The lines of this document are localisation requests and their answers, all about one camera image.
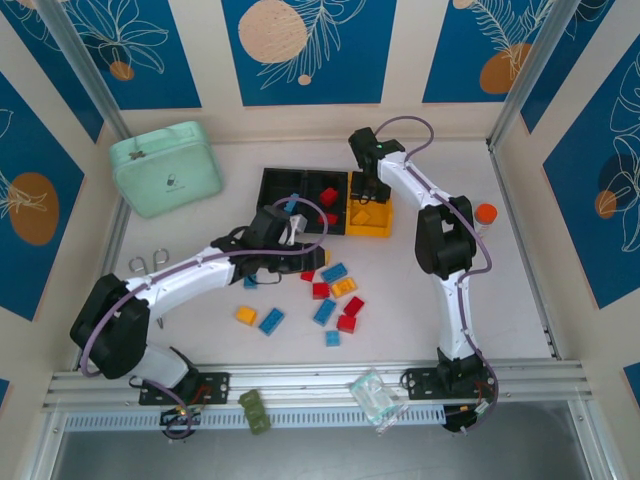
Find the aluminium upright post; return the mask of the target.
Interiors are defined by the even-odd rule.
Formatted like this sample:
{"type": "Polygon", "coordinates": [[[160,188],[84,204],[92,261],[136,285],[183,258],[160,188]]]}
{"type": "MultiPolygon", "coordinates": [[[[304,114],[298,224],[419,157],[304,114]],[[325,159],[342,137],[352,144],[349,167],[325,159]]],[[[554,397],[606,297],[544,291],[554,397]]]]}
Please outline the aluminium upright post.
{"type": "Polygon", "coordinates": [[[118,140],[132,137],[120,109],[74,28],[57,0],[34,0],[36,10],[82,84],[92,103],[118,140]]]}
{"type": "Polygon", "coordinates": [[[542,24],[525,63],[504,101],[498,118],[486,139],[488,151],[495,153],[539,79],[580,0],[555,0],[542,24]]]}

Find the yellow plastic bin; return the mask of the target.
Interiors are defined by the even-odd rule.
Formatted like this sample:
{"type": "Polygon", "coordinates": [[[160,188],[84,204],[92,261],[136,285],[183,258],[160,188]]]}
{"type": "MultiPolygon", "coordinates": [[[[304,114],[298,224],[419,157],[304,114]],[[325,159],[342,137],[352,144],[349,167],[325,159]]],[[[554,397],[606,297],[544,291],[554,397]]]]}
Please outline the yellow plastic bin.
{"type": "Polygon", "coordinates": [[[376,203],[374,199],[363,199],[363,204],[352,201],[350,199],[350,180],[353,172],[350,172],[348,175],[346,234],[349,236],[389,237],[393,224],[393,203],[391,197],[386,204],[376,203]],[[351,223],[352,217],[361,210],[365,210],[370,214],[370,220],[365,225],[353,225],[351,223]]]}

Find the orange cap bottle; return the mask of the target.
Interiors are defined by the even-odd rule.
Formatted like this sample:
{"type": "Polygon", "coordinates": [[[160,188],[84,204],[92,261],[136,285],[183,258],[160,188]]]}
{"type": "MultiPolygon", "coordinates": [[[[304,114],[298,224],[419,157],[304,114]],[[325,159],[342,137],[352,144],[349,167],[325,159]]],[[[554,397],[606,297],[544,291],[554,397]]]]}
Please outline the orange cap bottle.
{"type": "Polygon", "coordinates": [[[497,208],[491,203],[479,203],[474,208],[476,232],[480,237],[485,235],[498,217],[497,208]]]}

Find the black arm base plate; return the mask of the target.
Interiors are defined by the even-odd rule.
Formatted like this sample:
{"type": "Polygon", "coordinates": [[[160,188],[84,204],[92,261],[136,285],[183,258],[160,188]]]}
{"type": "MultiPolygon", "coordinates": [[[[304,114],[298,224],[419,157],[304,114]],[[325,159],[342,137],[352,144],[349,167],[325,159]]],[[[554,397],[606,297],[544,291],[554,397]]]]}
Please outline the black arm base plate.
{"type": "MultiPolygon", "coordinates": [[[[171,389],[187,406],[227,403],[230,375],[227,372],[189,373],[171,389]]],[[[143,406],[169,406],[177,402],[167,393],[144,381],[138,397],[143,406]]]]}
{"type": "Polygon", "coordinates": [[[486,369],[479,373],[454,374],[440,368],[409,368],[400,379],[410,400],[491,398],[498,382],[486,369]]]}

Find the aluminium front rail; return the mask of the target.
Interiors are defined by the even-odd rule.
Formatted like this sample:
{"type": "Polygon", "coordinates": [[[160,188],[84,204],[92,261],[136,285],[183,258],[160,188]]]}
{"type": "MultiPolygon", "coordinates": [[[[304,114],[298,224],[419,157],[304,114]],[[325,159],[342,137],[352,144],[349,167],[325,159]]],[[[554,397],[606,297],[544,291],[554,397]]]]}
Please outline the aluminium front rail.
{"type": "MultiPolygon", "coordinates": [[[[385,385],[406,399],[400,377],[409,368],[431,367],[433,361],[281,364],[281,365],[200,365],[203,373],[230,374],[227,406],[237,404],[239,395],[260,391],[269,407],[342,407],[355,400],[349,385],[373,368],[385,385]]],[[[577,360],[510,359],[490,362],[498,379],[503,402],[586,401],[593,398],[591,386],[577,360]]],[[[139,393],[126,379],[86,378],[77,371],[56,372],[48,386],[42,410],[45,412],[99,412],[134,410],[139,393]]]]}

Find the aluminium side rail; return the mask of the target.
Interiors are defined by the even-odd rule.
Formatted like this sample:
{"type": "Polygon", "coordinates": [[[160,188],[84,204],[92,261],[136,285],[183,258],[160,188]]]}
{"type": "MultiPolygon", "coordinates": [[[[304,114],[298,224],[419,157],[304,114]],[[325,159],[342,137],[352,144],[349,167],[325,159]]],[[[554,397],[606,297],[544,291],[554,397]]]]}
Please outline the aluminium side rail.
{"type": "Polygon", "coordinates": [[[99,370],[89,370],[90,354],[97,345],[106,323],[119,308],[125,296],[124,282],[118,280],[113,272],[119,258],[130,213],[131,208],[121,199],[109,231],[100,276],[70,330],[72,341],[81,350],[77,368],[88,378],[100,375],[99,370]]]}
{"type": "Polygon", "coordinates": [[[545,303],[545,300],[543,298],[542,291],[540,289],[535,271],[533,269],[533,266],[525,245],[524,237],[522,235],[522,231],[518,223],[516,209],[511,199],[511,195],[505,180],[505,176],[502,172],[500,162],[495,152],[491,148],[489,148],[488,151],[489,151],[491,164],[494,170],[494,175],[496,177],[496,181],[501,192],[501,197],[505,205],[507,216],[509,218],[509,223],[511,225],[514,239],[518,247],[519,255],[523,264],[523,268],[527,277],[529,288],[531,290],[531,294],[532,294],[532,297],[536,306],[536,310],[540,319],[541,328],[542,328],[543,334],[545,335],[545,339],[550,351],[550,355],[555,360],[562,360],[563,355],[558,347],[558,343],[552,329],[549,311],[545,303]]]}

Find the black plastic bin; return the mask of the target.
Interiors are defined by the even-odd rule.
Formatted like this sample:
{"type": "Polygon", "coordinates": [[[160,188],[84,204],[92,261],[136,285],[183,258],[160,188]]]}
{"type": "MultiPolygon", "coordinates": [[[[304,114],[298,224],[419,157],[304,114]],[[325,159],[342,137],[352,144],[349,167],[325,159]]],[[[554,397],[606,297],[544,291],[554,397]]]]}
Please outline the black plastic bin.
{"type": "Polygon", "coordinates": [[[346,232],[347,183],[348,173],[329,170],[309,170],[309,181],[305,198],[312,201],[327,215],[336,214],[339,217],[336,225],[328,226],[330,235],[344,235],[346,232]],[[328,187],[339,191],[337,202],[331,207],[324,207],[319,201],[319,195],[328,187]]]}
{"type": "Polygon", "coordinates": [[[256,209],[284,197],[305,197],[309,181],[309,172],[300,169],[265,168],[260,184],[256,209]]]}

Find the olive green block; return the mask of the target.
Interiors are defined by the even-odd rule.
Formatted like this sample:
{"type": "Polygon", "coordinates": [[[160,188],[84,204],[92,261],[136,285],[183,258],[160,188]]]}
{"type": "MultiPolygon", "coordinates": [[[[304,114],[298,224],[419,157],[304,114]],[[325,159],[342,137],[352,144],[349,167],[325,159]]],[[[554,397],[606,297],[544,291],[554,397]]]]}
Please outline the olive green block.
{"type": "Polygon", "coordinates": [[[253,435],[260,435],[271,428],[271,422],[262,402],[260,393],[256,389],[249,390],[238,399],[244,410],[245,418],[253,435]]]}

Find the clear plastic bag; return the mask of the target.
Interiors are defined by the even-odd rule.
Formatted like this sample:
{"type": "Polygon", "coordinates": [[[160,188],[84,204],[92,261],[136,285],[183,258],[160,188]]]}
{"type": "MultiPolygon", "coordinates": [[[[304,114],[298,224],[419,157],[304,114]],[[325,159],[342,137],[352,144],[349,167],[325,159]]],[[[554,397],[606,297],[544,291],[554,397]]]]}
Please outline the clear plastic bag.
{"type": "Polygon", "coordinates": [[[366,370],[352,382],[349,392],[379,436],[396,425],[409,410],[374,368],[366,370]]]}

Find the small controller circuit board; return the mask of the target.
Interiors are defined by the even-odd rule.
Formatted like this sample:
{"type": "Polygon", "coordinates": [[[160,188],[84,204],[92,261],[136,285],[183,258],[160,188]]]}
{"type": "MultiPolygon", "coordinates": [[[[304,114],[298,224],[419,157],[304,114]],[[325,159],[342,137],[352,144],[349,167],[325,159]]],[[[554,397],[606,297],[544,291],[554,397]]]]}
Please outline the small controller circuit board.
{"type": "Polygon", "coordinates": [[[170,441],[186,440],[195,433],[194,427],[201,422],[203,405],[187,408],[175,407],[160,414],[161,433],[170,441]]]}
{"type": "Polygon", "coordinates": [[[495,402],[482,400],[479,404],[445,406],[443,428],[453,434],[467,435],[493,412],[495,405],[495,402]]]}

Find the mint green carry case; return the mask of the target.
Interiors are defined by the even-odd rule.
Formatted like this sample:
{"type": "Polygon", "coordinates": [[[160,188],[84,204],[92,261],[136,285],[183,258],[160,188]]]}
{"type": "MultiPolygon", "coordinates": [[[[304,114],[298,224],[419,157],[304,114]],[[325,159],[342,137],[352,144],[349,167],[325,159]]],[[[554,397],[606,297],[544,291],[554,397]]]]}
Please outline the mint green carry case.
{"type": "Polygon", "coordinates": [[[149,219],[220,193],[223,178],[209,136],[196,121],[113,144],[109,159],[121,196],[149,219]]]}

